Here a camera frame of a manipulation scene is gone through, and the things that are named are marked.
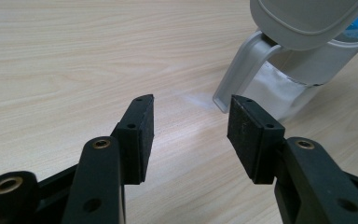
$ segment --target wooden table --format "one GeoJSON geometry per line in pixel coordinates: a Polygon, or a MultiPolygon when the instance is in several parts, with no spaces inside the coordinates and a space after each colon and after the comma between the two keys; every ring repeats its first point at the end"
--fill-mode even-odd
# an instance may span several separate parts
{"type": "MultiPolygon", "coordinates": [[[[156,136],[146,181],[126,187],[128,222],[281,223],[273,187],[249,180],[212,101],[255,28],[249,1],[0,1],[0,174],[58,173],[154,93],[156,136]]],[[[358,55],[283,125],[358,175],[358,55]]]]}

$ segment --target gray plastic handle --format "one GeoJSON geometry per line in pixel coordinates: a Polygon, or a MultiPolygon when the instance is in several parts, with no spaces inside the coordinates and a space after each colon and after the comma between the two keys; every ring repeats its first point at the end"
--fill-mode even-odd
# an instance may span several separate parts
{"type": "Polygon", "coordinates": [[[281,45],[261,31],[243,42],[213,96],[213,101],[223,113],[228,112],[231,95],[242,94],[263,63],[271,55],[283,51],[285,49],[281,45]]]}
{"type": "Polygon", "coordinates": [[[358,0],[251,0],[257,27],[287,49],[315,49],[358,18],[358,0]]]}

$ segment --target screw hole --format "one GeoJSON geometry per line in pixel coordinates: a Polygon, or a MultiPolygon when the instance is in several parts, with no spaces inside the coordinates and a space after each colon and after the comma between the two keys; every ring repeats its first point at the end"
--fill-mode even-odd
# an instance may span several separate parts
{"type": "Polygon", "coordinates": [[[356,203],[353,203],[349,200],[337,199],[337,203],[339,206],[341,206],[342,208],[344,208],[345,210],[347,210],[349,212],[357,212],[358,211],[358,207],[357,207],[356,203]]]}
{"type": "Polygon", "coordinates": [[[100,199],[93,198],[93,199],[90,199],[84,203],[83,210],[85,212],[91,213],[91,212],[97,210],[98,208],[100,208],[101,204],[102,204],[102,202],[100,199]]]}
{"type": "Polygon", "coordinates": [[[315,146],[311,142],[305,141],[305,140],[296,141],[296,145],[298,147],[302,147],[302,148],[305,148],[305,149],[314,149],[315,148],[315,146]]]}
{"type": "Polygon", "coordinates": [[[97,140],[97,141],[95,141],[95,142],[92,144],[92,146],[93,146],[94,148],[97,148],[97,149],[106,148],[106,147],[108,147],[109,145],[110,145],[110,141],[104,140],[104,139],[102,139],[102,140],[97,140]]]}
{"type": "Polygon", "coordinates": [[[22,178],[19,176],[12,176],[0,181],[0,194],[9,193],[17,189],[22,184],[22,178]]]}

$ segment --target white plastic object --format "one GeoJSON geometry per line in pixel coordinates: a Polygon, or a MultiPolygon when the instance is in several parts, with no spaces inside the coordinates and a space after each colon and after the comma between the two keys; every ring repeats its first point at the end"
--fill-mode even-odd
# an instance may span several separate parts
{"type": "MultiPolygon", "coordinates": [[[[260,31],[241,45],[213,96],[214,102],[225,113],[231,94],[242,94],[272,55],[286,50],[316,49],[345,30],[358,16],[358,0],[251,0],[251,12],[260,31]]],[[[300,68],[300,63],[308,60],[308,53],[310,51],[292,66],[300,68]]],[[[322,69],[328,70],[330,65],[332,71],[337,70],[333,64],[322,69]]],[[[332,77],[308,74],[293,72],[291,76],[300,76],[309,82],[332,77]]]]}
{"type": "Polygon", "coordinates": [[[358,17],[358,0],[251,0],[250,6],[259,29],[293,50],[320,47],[358,17]]]}
{"type": "Polygon", "coordinates": [[[291,79],[307,85],[330,81],[358,53],[358,39],[339,35],[316,49],[287,50],[269,61],[291,79]]]}

